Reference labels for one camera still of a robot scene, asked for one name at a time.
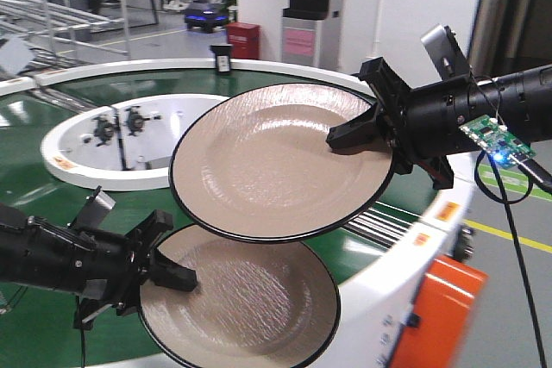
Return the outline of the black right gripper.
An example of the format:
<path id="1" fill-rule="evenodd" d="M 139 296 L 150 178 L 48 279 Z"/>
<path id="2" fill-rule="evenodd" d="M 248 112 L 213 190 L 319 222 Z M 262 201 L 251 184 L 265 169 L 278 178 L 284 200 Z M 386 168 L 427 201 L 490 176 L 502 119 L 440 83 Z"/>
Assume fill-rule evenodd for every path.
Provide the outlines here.
<path id="1" fill-rule="evenodd" d="M 397 174 L 410 174 L 417 165 L 430 176 L 435 190 L 452 188 L 455 175 L 447 156 L 469 149 L 459 137 L 458 119 L 469 115 L 472 77 L 464 74 L 412 89 L 379 57 L 361 65 L 359 79 L 378 102 L 330 128 L 328 146 L 338 152 L 362 146 L 388 148 L 389 144 Z"/>

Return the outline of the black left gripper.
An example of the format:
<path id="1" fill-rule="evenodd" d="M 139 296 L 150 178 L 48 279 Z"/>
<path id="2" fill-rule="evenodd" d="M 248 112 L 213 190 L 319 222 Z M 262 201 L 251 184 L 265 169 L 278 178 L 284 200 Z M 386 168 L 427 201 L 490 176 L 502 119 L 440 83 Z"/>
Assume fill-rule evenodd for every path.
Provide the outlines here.
<path id="1" fill-rule="evenodd" d="M 91 330 L 95 319 L 114 308 L 118 316 L 138 310 L 139 290 L 147 277 L 157 286 L 192 292 L 198 286 L 197 273 L 154 250 L 161 236 L 173 229 L 173 217 L 154 210 L 126 234 L 103 231 L 85 223 L 85 205 L 71 222 L 71 229 L 93 244 L 90 251 L 74 260 L 84 271 L 84 288 L 77 294 L 73 326 Z"/>

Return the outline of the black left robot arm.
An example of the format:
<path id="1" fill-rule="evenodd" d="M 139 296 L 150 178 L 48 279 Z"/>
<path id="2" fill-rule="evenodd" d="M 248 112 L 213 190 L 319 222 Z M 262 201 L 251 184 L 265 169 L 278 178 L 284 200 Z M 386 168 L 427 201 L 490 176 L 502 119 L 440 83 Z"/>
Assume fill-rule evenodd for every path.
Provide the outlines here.
<path id="1" fill-rule="evenodd" d="M 158 248 L 161 236 L 173 229 L 172 216 L 156 209 L 126 234 L 104 231 L 99 225 L 115 204 L 96 188 L 66 227 L 2 205 L 2 281 L 75 295 L 80 302 L 73 326 L 84 330 L 108 308 L 134 313 L 146 281 L 193 291 L 196 272 Z"/>

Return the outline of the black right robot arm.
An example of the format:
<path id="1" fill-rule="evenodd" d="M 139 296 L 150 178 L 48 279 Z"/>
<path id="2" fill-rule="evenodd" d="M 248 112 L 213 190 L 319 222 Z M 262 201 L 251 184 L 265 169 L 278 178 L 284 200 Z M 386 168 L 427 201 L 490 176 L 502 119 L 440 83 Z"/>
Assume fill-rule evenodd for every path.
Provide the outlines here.
<path id="1" fill-rule="evenodd" d="M 523 143 L 551 137 L 551 68 L 540 66 L 486 82 L 470 73 L 411 88 L 382 58 L 362 64 L 359 79 L 376 104 L 349 122 L 330 129 L 326 138 L 338 151 L 382 138 L 391 147 L 395 171 L 411 173 L 421 166 L 436 190 L 450 189 L 454 174 L 450 154 L 478 146 L 460 127 L 482 115 L 500 115 Z"/>

